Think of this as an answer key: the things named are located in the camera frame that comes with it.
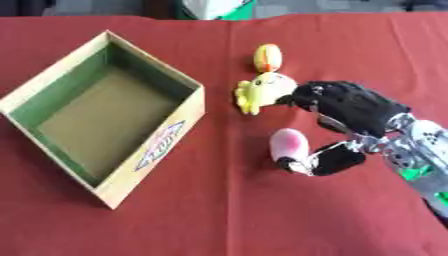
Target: toy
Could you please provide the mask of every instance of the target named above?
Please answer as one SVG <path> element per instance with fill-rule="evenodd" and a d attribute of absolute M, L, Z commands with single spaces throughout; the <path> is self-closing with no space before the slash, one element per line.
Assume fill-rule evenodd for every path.
<path fill-rule="evenodd" d="M 309 145 L 301 132 L 284 128 L 275 132 L 270 139 L 271 156 L 281 168 L 311 175 L 309 170 L 316 162 L 308 161 Z"/>
<path fill-rule="evenodd" d="M 279 98 L 290 95 L 296 88 L 297 84 L 291 78 L 267 72 L 252 82 L 239 82 L 235 97 L 237 105 L 244 114 L 257 115 L 260 107 L 275 104 Z"/>
<path fill-rule="evenodd" d="M 305 160 L 285 153 L 289 162 L 280 162 L 280 167 L 309 175 L 330 175 L 361 164 L 366 154 L 378 152 L 439 216 L 448 218 L 446 129 L 416 119 L 403 104 L 345 81 L 309 82 L 278 103 L 315 112 L 321 126 L 348 136 L 345 141 L 316 150 Z"/>
<path fill-rule="evenodd" d="M 296 82 L 282 74 L 274 73 L 280 68 L 282 55 L 278 46 L 265 44 L 255 51 L 254 64 L 260 72 L 252 82 L 240 81 L 235 89 L 236 103 L 244 114 L 257 115 L 260 107 L 275 104 L 276 101 L 291 94 Z"/>
<path fill-rule="evenodd" d="M 254 54 L 254 65 L 258 72 L 275 72 L 282 65 L 282 53 L 275 44 L 264 44 Z"/>

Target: cardboard box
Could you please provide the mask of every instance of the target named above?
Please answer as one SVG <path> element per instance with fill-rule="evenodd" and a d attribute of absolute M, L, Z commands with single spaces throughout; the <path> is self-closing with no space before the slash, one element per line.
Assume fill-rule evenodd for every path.
<path fill-rule="evenodd" d="M 7 95 L 0 110 L 114 209 L 201 118 L 204 89 L 106 31 Z"/>

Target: red fabric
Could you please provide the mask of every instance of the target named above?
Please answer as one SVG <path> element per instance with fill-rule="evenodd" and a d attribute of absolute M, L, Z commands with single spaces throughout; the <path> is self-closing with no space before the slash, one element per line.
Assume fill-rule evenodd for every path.
<path fill-rule="evenodd" d="M 448 126 L 448 14 L 291 15 L 249 22 L 136 17 L 0 19 L 0 96 L 104 29 L 206 86 L 207 115 L 116 210 L 83 191 L 0 118 L 0 255 L 446 256 L 448 235 L 379 156 L 330 177 L 273 167 L 269 136 L 341 139 L 309 113 L 240 114 L 260 44 L 298 82 L 344 79 Z"/>

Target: robotic hand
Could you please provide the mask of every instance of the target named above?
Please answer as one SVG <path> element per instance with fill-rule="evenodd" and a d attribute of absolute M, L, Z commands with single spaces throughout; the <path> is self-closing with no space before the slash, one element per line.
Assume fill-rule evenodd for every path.
<path fill-rule="evenodd" d="M 280 167 L 304 172 L 305 166 L 308 175 L 330 175 L 379 152 L 436 213 L 448 217 L 448 132 L 438 124 L 417 120 L 409 107 L 345 81 L 309 82 L 277 104 L 314 112 L 321 126 L 348 136 L 305 161 L 281 158 Z"/>

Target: box label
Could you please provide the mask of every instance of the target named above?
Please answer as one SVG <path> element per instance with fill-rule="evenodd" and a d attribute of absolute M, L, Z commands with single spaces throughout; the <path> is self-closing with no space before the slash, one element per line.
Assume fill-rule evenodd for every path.
<path fill-rule="evenodd" d="M 138 171 L 157 159 L 162 158 L 173 145 L 184 124 L 185 120 L 170 125 L 159 135 L 157 135 L 154 143 L 149 147 L 143 158 L 139 161 L 135 171 Z"/>

